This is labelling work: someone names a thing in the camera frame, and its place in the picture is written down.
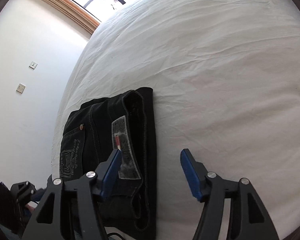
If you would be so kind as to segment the person's left hand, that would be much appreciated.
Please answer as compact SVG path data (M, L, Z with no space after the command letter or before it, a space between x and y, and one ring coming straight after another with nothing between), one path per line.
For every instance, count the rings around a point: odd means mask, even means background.
M30 204L26 204L25 207L30 211L30 213L33 213L34 210L36 209L34 206L32 206Z

